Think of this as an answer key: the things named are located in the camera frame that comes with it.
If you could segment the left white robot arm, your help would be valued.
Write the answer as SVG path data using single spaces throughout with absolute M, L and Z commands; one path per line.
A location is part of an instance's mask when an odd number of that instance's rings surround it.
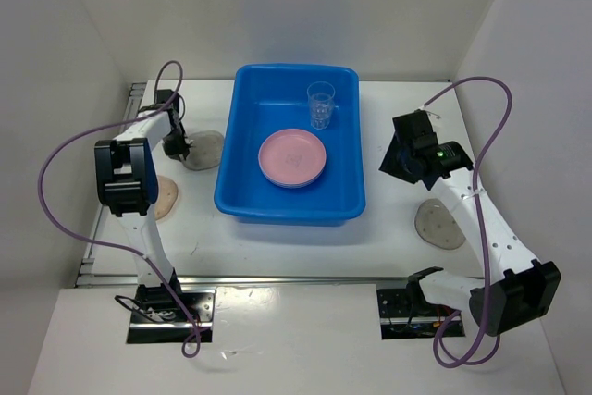
M 176 161 L 189 155 L 190 145 L 179 118 L 179 94 L 157 90 L 151 105 L 139 110 L 139 121 L 111 140 L 94 146 L 99 202 L 124 229 L 134 255 L 138 289 L 133 303 L 143 317 L 166 321 L 180 317 L 185 299 L 174 266 L 167 259 L 156 225 L 159 186 L 152 151 L 160 143 Z

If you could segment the grey textured glass plate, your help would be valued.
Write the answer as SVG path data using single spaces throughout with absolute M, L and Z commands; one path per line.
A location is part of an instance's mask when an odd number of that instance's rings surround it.
M 188 136 L 189 154 L 181 163 L 189 170 L 201 171 L 220 164 L 224 136 L 216 130 L 197 131 Z

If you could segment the beige textured glass plate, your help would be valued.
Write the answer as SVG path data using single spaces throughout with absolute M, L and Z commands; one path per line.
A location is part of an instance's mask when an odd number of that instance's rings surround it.
M 165 218 L 172 211 L 179 198 L 179 187 L 173 179 L 158 175 L 157 183 L 158 197 L 154 204 L 156 221 Z

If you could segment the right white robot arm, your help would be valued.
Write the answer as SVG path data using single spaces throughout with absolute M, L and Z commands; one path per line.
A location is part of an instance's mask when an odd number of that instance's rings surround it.
M 457 142 L 439 142 L 425 110 L 395 117 L 394 136 L 380 171 L 421 182 L 444 205 L 483 268 L 482 278 L 439 266 L 408 277 L 406 304 L 417 315 L 436 305 L 470 312 L 490 337 L 549 311 L 561 282 L 551 261 L 541 262 L 514 234 L 482 188 L 471 157 Z

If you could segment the clear plastic cup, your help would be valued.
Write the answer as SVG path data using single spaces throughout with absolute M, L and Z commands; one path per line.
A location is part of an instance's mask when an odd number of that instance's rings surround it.
M 306 92 L 311 126 L 316 130 L 324 130 L 332 117 L 336 90 L 326 81 L 316 81 L 308 86 Z

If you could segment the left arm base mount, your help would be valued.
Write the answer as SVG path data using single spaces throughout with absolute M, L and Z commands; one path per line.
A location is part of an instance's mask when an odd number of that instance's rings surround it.
M 196 322 L 201 343 L 211 343 L 215 292 L 180 290 L 177 295 Z M 191 321 L 163 286 L 139 286 L 133 297 L 116 295 L 114 300 L 130 314 L 128 344 L 181 344 L 193 332 Z

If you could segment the light blue round plate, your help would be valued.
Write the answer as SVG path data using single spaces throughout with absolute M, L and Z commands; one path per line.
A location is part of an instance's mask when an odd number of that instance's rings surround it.
M 278 186 L 280 188 L 283 189 L 299 189 L 299 188 L 303 188 L 303 187 L 307 187 L 311 184 L 313 184 L 314 182 L 317 181 L 318 178 L 313 178 L 310 180 L 307 180 L 305 182 L 299 182 L 299 183 L 285 183 L 285 182 L 279 182 L 279 181 L 275 181 L 272 180 L 271 178 L 267 178 L 267 180 L 272 183 L 275 186 Z

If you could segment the pink round plate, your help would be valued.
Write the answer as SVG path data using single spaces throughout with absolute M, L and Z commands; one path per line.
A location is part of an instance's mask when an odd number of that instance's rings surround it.
M 326 163 L 325 145 L 313 133 L 300 129 L 274 132 L 263 141 L 258 152 L 263 175 L 285 183 L 319 178 Z

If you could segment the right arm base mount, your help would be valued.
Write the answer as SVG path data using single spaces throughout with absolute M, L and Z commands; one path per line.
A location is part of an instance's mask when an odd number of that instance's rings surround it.
M 382 340 L 433 339 L 452 314 L 449 307 L 442 305 L 431 305 L 426 312 L 417 313 L 402 288 L 377 289 L 376 299 Z

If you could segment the blue plastic bin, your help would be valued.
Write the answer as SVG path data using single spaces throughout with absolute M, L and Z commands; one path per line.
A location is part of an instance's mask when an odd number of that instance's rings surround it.
M 311 130 L 308 87 L 317 81 L 336 91 L 328 127 L 315 132 L 327 150 L 319 178 L 282 188 L 259 167 L 261 145 L 286 129 Z M 336 226 L 365 209 L 358 75 L 349 68 L 253 64 L 235 77 L 226 139 L 218 170 L 217 209 L 245 222 Z

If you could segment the grey glass plate right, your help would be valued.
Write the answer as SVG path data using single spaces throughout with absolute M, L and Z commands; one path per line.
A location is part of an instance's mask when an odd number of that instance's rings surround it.
M 440 250 L 457 250 L 466 241 L 456 220 L 439 199 L 428 199 L 419 205 L 414 227 L 423 241 Z

